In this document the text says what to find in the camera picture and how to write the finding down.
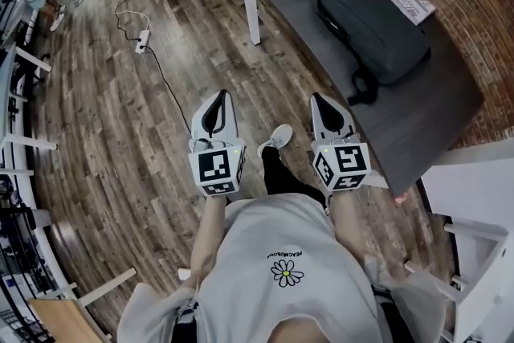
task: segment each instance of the black bag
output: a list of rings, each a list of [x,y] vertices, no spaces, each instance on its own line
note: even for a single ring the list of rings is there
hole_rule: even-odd
[[[357,94],[348,98],[350,106],[372,104],[379,85],[393,84],[430,58],[425,35],[390,0],[318,0],[317,8],[359,64],[352,76]]]

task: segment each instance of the daisy flower graphic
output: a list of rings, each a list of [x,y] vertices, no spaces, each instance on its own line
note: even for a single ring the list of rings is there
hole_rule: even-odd
[[[285,260],[275,262],[271,271],[275,275],[273,279],[279,282],[281,288],[285,288],[287,285],[294,286],[300,282],[300,279],[304,277],[302,272],[294,272],[292,269],[295,268],[295,262],[289,260],[287,263]]]

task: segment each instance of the equipment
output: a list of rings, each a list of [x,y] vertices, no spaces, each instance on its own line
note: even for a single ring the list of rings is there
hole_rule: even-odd
[[[239,191],[245,149],[232,96],[221,90],[200,106],[191,124],[190,164],[194,182],[205,196]]]
[[[350,106],[372,104],[379,84],[397,82],[430,57],[425,35],[390,0],[318,0],[317,8],[359,64],[352,77],[357,94],[348,98]]]
[[[352,115],[328,96],[311,97],[314,170],[329,191],[357,189],[371,172],[368,145],[360,142]]]

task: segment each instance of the marker cube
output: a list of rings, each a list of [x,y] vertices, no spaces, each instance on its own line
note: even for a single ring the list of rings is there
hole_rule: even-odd
[[[368,145],[317,146],[312,165],[328,191],[357,189],[371,172]]]
[[[245,148],[239,145],[190,153],[197,188],[205,196],[238,192],[243,175]]]

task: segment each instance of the power strip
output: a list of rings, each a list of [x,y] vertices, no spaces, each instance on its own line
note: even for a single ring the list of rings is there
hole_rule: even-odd
[[[139,34],[139,41],[136,45],[136,53],[145,53],[145,49],[148,46],[148,40],[150,38],[150,31],[146,29],[145,31],[141,31]]]

